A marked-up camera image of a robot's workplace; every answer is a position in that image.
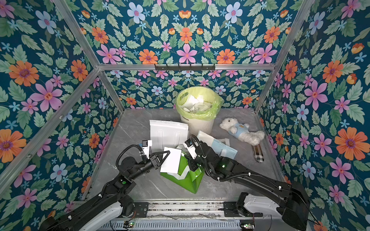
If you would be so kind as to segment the green white paper bag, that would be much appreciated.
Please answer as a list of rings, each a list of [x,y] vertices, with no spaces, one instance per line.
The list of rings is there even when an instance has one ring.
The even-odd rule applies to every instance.
[[[194,194],[197,193],[204,174],[202,167],[198,167],[195,171],[190,170],[185,153],[182,153],[180,158],[178,173],[160,173],[164,178]]]

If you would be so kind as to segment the pink blue gradient paper bag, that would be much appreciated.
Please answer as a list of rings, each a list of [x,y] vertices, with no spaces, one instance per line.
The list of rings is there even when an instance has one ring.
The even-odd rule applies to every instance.
[[[237,155],[238,151],[230,146],[230,140],[228,138],[216,139],[202,131],[198,132],[197,138],[210,146],[221,157],[234,159]]]

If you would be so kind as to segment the white paper receipt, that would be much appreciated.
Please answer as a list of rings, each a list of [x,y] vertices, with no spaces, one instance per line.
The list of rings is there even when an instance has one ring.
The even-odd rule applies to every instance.
[[[176,148],[164,147],[164,151],[169,151],[168,155],[164,155],[165,161],[161,166],[161,173],[177,174],[180,165],[182,151]]]

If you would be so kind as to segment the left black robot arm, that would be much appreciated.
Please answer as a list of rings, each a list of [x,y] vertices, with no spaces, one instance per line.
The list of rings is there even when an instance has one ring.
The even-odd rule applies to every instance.
[[[128,146],[116,159],[118,175],[107,182],[98,195],[65,215],[47,218],[40,230],[96,231],[122,213],[131,215],[134,201],[129,193],[136,186],[134,180],[153,168],[160,168],[170,153],[161,151],[147,156],[138,144]]]

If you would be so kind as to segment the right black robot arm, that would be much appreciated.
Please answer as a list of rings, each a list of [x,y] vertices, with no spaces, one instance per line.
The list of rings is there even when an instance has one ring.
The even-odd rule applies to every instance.
[[[260,193],[260,196],[241,193],[236,204],[239,214],[275,215],[297,230],[306,230],[310,198],[301,183],[280,182],[252,171],[234,159],[219,156],[194,135],[184,142],[184,147],[190,153],[191,170],[202,167],[217,182],[234,182]]]

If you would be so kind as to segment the white ribbed trash bin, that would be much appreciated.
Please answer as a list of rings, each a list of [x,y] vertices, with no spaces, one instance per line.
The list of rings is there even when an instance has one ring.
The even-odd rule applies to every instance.
[[[202,131],[206,134],[211,134],[214,121],[215,119],[207,119],[207,120],[201,120],[201,119],[193,119],[186,117],[184,115],[180,115],[182,123],[186,123],[189,128],[190,135],[198,135],[199,131]]]

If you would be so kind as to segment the white plush teddy bear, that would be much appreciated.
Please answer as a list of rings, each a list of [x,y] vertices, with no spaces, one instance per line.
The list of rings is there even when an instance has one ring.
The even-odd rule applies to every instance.
[[[250,125],[239,123],[234,117],[225,118],[219,127],[227,131],[230,135],[239,141],[246,142],[252,146],[257,146],[265,138],[263,131],[250,131]]]

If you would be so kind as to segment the shredded paper scraps in bin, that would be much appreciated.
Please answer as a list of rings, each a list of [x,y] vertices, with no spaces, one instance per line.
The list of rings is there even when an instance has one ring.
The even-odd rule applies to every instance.
[[[212,108],[212,104],[206,102],[202,95],[200,96],[189,96],[186,102],[182,105],[182,109],[189,113],[205,112]]]

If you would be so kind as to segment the white ventilation grille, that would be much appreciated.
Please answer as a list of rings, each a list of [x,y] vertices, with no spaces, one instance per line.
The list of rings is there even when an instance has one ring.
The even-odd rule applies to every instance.
[[[101,231],[240,231],[238,221],[221,220],[123,220],[110,221]]]

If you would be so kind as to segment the plaid patterned case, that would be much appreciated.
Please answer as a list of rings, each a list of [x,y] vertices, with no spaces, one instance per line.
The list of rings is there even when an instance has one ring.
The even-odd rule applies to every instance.
[[[263,163],[265,160],[263,152],[262,152],[262,148],[259,144],[256,146],[253,146],[253,157],[257,163]]]

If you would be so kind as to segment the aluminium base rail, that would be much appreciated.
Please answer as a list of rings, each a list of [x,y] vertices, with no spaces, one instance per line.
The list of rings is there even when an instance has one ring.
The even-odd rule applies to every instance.
[[[266,197],[247,195],[238,201],[230,200],[139,200],[122,207],[120,202],[103,208],[91,207],[87,202],[68,215],[68,221],[75,221],[86,228],[88,225],[104,225],[109,221],[122,219],[147,218],[154,219],[239,219],[256,218],[281,219],[290,226],[299,221],[308,221],[309,205],[300,204],[297,211],[281,208],[277,203]]]

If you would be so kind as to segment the black wall hook rail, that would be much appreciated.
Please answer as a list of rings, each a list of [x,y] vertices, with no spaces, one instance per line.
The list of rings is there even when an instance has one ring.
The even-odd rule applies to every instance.
[[[214,64],[155,64],[156,71],[214,71]]]

